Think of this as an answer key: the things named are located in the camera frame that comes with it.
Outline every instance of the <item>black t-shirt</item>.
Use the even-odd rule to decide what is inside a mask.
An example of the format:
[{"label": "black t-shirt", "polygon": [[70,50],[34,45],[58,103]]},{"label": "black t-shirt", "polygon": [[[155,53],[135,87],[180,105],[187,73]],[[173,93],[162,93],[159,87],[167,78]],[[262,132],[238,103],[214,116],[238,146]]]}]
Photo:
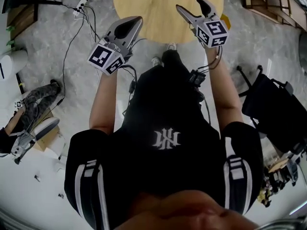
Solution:
[{"label": "black t-shirt", "polygon": [[[65,191],[79,214],[76,173],[80,165],[87,166],[94,160],[103,169],[111,229],[127,219],[128,208],[140,192],[168,196],[182,190],[201,190],[224,206],[225,137],[231,138],[236,155],[250,166],[253,186],[250,206],[256,200],[263,171],[257,131],[235,122],[220,137],[203,118],[196,92],[184,87],[171,88],[169,92],[159,91],[156,85],[136,92],[122,127],[110,136],[99,130],[86,130],[72,137]],[[90,223],[89,216],[83,217]]]}]

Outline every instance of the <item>wire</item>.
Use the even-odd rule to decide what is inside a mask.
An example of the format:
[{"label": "wire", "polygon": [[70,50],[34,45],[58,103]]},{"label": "wire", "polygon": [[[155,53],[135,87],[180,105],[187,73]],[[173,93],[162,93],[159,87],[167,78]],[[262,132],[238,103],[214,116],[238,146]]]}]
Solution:
[{"label": "wire", "polygon": [[[61,4],[62,6],[64,6],[64,7],[66,7],[66,8],[69,8],[69,9],[73,9],[73,10],[75,10],[75,11],[78,11],[79,9],[77,9],[77,8],[73,8],[73,7],[70,7],[70,6],[67,6],[67,5],[65,5],[65,4]],[[93,27],[92,27],[92,25],[91,25],[91,23],[88,21],[88,23],[89,23],[89,25],[90,25],[90,27],[91,27],[91,30],[95,33],[95,37],[97,36],[98,37],[98,39],[100,40],[100,38],[99,38],[99,36],[96,34],[96,30],[94,30],[93,29]]]},{"label": "wire", "polygon": [[123,111],[123,116],[125,116],[125,114],[126,114],[126,112],[127,112],[127,109],[128,109],[128,107],[130,106],[130,97],[131,97],[131,93],[129,94],[129,99],[128,99],[128,105],[127,105],[127,108],[126,108],[126,110],[125,111]]},{"label": "wire", "polygon": [[89,25],[90,25],[90,27],[91,27],[91,29],[92,29],[92,31],[95,33],[95,38],[96,38],[96,36],[98,37],[98,39],[100,40],[100,37],[97,35],[97,33],[96,33],[96,31],[93,29],[93,27],[92,27],[92,25],[91,25],[91,23],[89,22],[89,21],[87,21],[88,23],[89,23]]},{"label": "wire", "polygon": [[[220,61],[221,61],[221,58],[222,58],[222,54],[223,54],[223,47],[222,47],[222,46],[219,46],[219,50],[218,50],[218,52],[217,52],[217,54],[216,54],[216,58],[214,59],[214,61],[212,61],[210,64],[208,64],[208,65],[206,65],[206,66],[198,67],[197,70],[200,70],[200,69],[206,68],[206,67],[208,67],[208,69],[206,69],[206,70],[213,70],[213,69],[215,69],[215,68],[220,64]],[[218,58],[219,58],[218,63],[217,63],[213,68],[209,68],[209,66],[211,66],[212,64],[214,64]]]},{"label": "wire", "polygon": [[[74,20],[75,20],[75,21],[84,20],[84,18],[78,18],[78,19],[74,19]],[[85,20],[85,21],[86,21],[86,22],[88,23],[88,25],[89,25],[91,38],[92,38],[93,42],[95,43],[95,42],[96,42],[96,39],[95,39],[95,38],[93,37],[93,35],[92,35],[92,29],[91,29],[91,27],[90,27],[89,17],[88,17],[88,20]]]},{"label": "wire", "polygon": [[127,69],[125,69],[125,68],[123,68],[125,71],[127,71],[128,73],[130,73],[130,75],[133,77],[133,80],[135,80],[135,77],[133,76],[133,74],[130,72],[130,71],[128,71]]},{"label": "wire", "polygon": [[203,95],[203,98],[204,98],[204,101],[205,101],[205,104],[206,104],[206,108],[207,108],[207,112],[208,112],[209,125],[211,126],[211,117],[210,117],[210,112],[209,112],[209,106],[208,106],[208,103],[207,103],[205,95]]},{"label": "wire", "polygon": [[83,14],[83,20],[82,20],[82,25],[80,26],[78,32],[76,33],[76,35],[73,37],[73,39],[71,40],[71,42],[69,43],[68,45],[68,48],[66,50],[66,53],[65,53],[65,57],[64,57],[64,60],[63,60],[63,69],[62,69],[62,74],[63,74],[63,85],[64,85],[64,97],[62,98],[62,101],[65,99],[66,97],[66,85],[65,85],[65,73],[64,73],[64,69],[65,69],[65,60],[66,60],[66,57],[67,57],[67,53],[69,51],[69,48],[71,47],[71,43],[73,42],[73,40],[76,38],[76,36],[79,34],[81,28],[83,27],[84,25],[84,17],[85,17],[85,14]]},{"label": "wire", "polygon": [[66,7],[66,8],[69,8],[69,9],[73,9],[73,10],[75,9],[75,8],[69,7],[69,6],[67,6],[67,5],[65,5],[65,4],[63,4],[63,3],[62,3],[61,5],[64,6],[64,7]]},{"label": "wire", "polygon": [[141,38],[141,39],[139,39],[138,41],[136,41],[136,42],[132,45],[131,49],[133,49],[133,47],[134,47],[139,41],[141,41],[141,40],[147,40],[147,38]]},{"label": "wire", "polygon": [[136,70],[135,70],[135,68],[134,68],[133,66],[131,66],[131,65],[123,65],[123,66],[121,66],[120,68],[123,68],[123,69],[125,69],[125,68],[130,68],[130,69],[132,69],[132,70],[134,71],[134,80],[135,80],[135,83],[138,82],[138,78],[137,78],[137,75],[136,75]]},{"label": "wire", "polygon": [[84,7],[90,8],[90,9],[93,11],[93,14],[94,14],[94,29],[95,29],[95,32],[96,32],[96,14],[95,14],[95,11],[94,11],[94,9],[93,9],[92,7],[90,7],[90,6],[85,6],[85,5],[84,5]]}]

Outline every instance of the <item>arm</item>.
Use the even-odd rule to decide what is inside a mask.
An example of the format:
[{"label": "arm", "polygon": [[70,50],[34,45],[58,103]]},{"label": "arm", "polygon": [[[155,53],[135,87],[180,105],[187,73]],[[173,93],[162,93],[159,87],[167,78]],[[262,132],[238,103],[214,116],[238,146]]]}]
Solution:
[{"label": "arm", "polygon": [[114,131],[116,110],[117,71],[111,76],[102,74],[90,116],[90,129],[110,135]]},{"label": "arm", "polygon": [[18,112],[16,113],[16,115],[9,121],[9,123],[7,124],[7,126],[4,128],[5,133],[9,136],[14,128],[16,127],[16,125],[18,124],[19,119],[21,118],[21,116],[24,114],[25,108],[20,108],[18,110]]},{"label": "arm", "polygon": [[[217,52],[206,48],[206,53],[208,62],[212,62]],[[243,122],[241,101],[223,59],[210,70],[210,80],[220,131],[232,122]]]}]

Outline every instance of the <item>chair leg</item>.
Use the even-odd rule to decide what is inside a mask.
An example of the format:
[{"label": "chair leg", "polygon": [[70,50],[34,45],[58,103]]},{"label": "chair leg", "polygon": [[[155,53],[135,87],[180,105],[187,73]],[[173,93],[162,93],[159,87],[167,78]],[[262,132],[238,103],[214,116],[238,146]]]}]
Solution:
[{"label": "chair leg", "polygon": [[237,66],[236,69],[241,73],[242,77],[244,78],[245,82],[248,85],[248,88],[251,88],[251,83],[249,82],[248,78],[246,77],[246,75],[244,74],[242,67]]}]

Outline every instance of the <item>white stripe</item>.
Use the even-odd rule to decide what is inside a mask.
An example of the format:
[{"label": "white stripe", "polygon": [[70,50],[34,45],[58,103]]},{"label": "white stripe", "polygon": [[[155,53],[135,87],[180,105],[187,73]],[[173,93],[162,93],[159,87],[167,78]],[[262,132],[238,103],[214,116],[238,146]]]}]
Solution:
[{"label": "white stripe", "polygon": [[84,172],[84,177],[92,177],[94,169],[87,169]]},{"label": "white stripe", "polygon": [[237,168],[237,169],[231,169],[230,170],[232,178],[234,180],[239,180],[244,178],[243,170],[242,168]]},{"label": "white stripe", "polygon": [[81,194],[80,194],[80,186],[81,186],[81,177],[83,174],[83,170],[85,168],[85,164],[81,164],[78,167],[76,176],[75,176],[75,197],[76,197],[76,204],[78,208],[79,215],[84,218],[82,204],[81,204]]},{"label": "white stripe", "polygon": [[107,209],[106,209],[104,175],[103,175],[103,170],[102,170],[101,165],[99,165],[97,182],[98,182],[99,200],[100,200],[100,207],[101,207],[102,222],[103,222],[103,225],[104,225],[104,230],[110,230],[109,220],[108,220],[108,217],[107,217]]},{"label": "white stripe", "polygon": [[96,165],[96,162],[97,162],[97,160],[88,161],[86,166],[87,166],[87,167],[94,166],[94,165]]},{"label": "white stripe", "polygon": [[302,207],[304,207],[305,205],[307,204],[307,201],[305,201],[304,203],[302,203],[299,207],[295,208],[294,210],[292,210],[289,214],[290,215],[293,215],[295,212],[297,212],[298,210],[300,210]]},{"label": "white stripe", "polygon": [[229,158],[231,155],[235,155],[235,151],[231,145],[231,138],[225,137],[225,148],[226,148],[226,157]]},{"label": "white stripe", "polygon": [[249,204],[250,204],[250,198],[251,198],[251,192],[253,190],[253,177],[251,175],[251,170],[249,164],[243,160],[243,163],[245,165],[245,169],[247,172],[247,185],[246,185],[246,199],[245,199],[245,206],[244,206],[244,211],[243,215],[248,211]]},{"label": "white stripe", "polygon": [[224,177],[225,177],[225,209],[229,209],[230,188],[229,188],[229,166],[228,166],[228,162],[226,162],[224,164]]},{"label": "white stripe", "polygon": [[239,166],[239,165],[241,165],[242,164],[242,162],[240,161],[240,162],[234,162],[234,163],[230,163],[230,167],[232,168],[232,167],[237,167],[237,166]]},{"label": "white stripe", "polygon": [[234,158],[234,159],[231,159],[230,162],[233,163],[233,162],[236,162],[236,161],[239,161],[239,160],[242,160],[242,159],[241,158]]},{"label": "white stripe", "polygon": [[94,160],[88,161],[87,163],[92,163],[92,162],[96,162],[96,161],[97,161],[97,159],[94,159]]}]

